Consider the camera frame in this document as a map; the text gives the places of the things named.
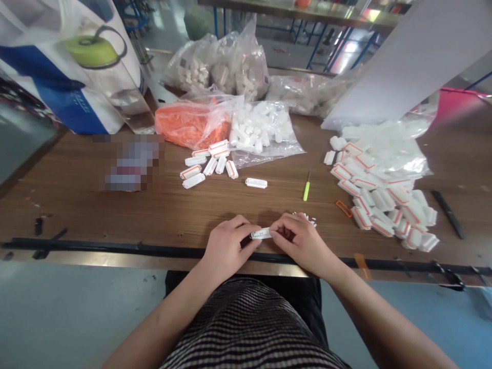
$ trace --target orange clip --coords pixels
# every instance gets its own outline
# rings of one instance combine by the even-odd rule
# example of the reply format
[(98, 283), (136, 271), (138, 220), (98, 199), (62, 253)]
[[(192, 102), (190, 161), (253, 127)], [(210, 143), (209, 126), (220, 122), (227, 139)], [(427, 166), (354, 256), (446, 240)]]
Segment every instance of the orange clip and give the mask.
[(352, 218), (352, 212), (350, 211), (349, 208), (347, 208), (347, 205), (345, 205), (344, 203), (342, 203), (340, 200), (338, 200), (335, 203), (335, 205), (338, 206), (340, 208), (340, 210), (343, 211), (347, 217)]

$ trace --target small screwdriver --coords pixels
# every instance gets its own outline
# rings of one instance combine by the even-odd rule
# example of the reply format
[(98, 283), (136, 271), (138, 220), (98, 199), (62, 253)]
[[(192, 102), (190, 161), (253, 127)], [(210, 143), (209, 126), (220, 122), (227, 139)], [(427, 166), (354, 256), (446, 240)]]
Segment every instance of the small screwdriver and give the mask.
[(304, 189), (304, 197), (302, 198), (304, 201), (308, 200), (308, 193), (309, 193), (309, 178), (311, 177), (311, 169), (309, 169), (309, 174), (307, 175), (307, 182), (306, 182), (306, 187)]

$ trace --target gray floor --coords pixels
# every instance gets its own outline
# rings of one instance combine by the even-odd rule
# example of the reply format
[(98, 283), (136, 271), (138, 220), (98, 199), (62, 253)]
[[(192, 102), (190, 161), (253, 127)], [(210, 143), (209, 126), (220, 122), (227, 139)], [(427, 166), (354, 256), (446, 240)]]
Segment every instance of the gray floor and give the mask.
[[(165, 271), (0, 261), (0, 367), (99, 367), (163, 298)], [(492, 361), (492, 292), (372, 282), (461, 368)], [(331, 349), (353, 368), (376, 368), (331, 288), (323, 283)]]

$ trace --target wooden table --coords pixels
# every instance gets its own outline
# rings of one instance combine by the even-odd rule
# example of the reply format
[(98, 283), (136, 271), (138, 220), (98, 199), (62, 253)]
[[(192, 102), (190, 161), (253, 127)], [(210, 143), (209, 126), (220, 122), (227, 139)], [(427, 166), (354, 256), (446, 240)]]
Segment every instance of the wooden table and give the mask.
[[(322, 163), (335, 132), (320, 129), (318, 118), (298, 115), (292, 115), (293, 126), (307, 153), (242, 169), (236, 180), (214, 174), (190, 190), (182, 187), (178, 176), (190, 150), (166, 143), (164, 158), (146, 191), (99, 191), (97, 174), (103, 161), (94, 154), (92, 137), (67, 133), (0, 200), (0, 241), (34, 238), (35, 219), (44, 215), (39, 239), (50, 239), (67, 228), (63, 240), (204, 248), (210, 231), (235, 214), (268, 227), (283, 212), (302, 211), (317, 219), (320, 235), (339, 257), (362, 253), (366, 259), (400, 258), (403, 262), (424, 263), (436, 259), (443, 264), (487, 267), (492, 265), (492, 109), (481, 101), (479, 104), (475, 112), (461, 119), (435, 122), (418, 140), (434, 172), (417, 181), (416, 186), (425, 192), (429, 205), (438, 210), (438, 224), (431, 232), (441, 242), (430, 253), (409, 252), (396, 238), (359, 230), (335, 206), (337, 200), (351, 204)], [(308, 201), (303, 202), (309, 169), (311, 189)], [(249, 188), (244, 184), (247, 177), (265, 179), (268, 187)], [(429, 194), (433, 189), (444, 195), (464, 228), (466, 240), (456, 236)], [(265, 240), (258, 251), (281, 253), (271, 240)], [(32, 252), (25, 255), (30, 258)], [(171, 258), (156, 261), (158, 258), (150, 257), (143, 261), (135, 255), (77, 255), (65, 259), (54, 256), (54, 261), (183, 270), (196, 262)], [(296, 266), (263, 262), (249, 262), (243, 271), (304, 275)]]

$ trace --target orange plastic part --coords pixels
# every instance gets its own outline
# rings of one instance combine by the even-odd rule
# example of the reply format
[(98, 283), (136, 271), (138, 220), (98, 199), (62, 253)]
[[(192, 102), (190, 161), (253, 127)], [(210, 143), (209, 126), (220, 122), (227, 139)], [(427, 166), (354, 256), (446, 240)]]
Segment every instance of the orange plastic part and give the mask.
[(228, 138), (230, 122), (214, 104), (176, 102), (157, 109), (155, 127), (167, 141), (201, 150)]
[(335, 205), (338, 206), (340, 208), (340, 210), (343, 211), (347, 217), (352, 218), (352, 211), (350, 211), (350, 209), (347, 208), (347, 205), (342, 203), (340, 200), (338, 200), (335, 203)]

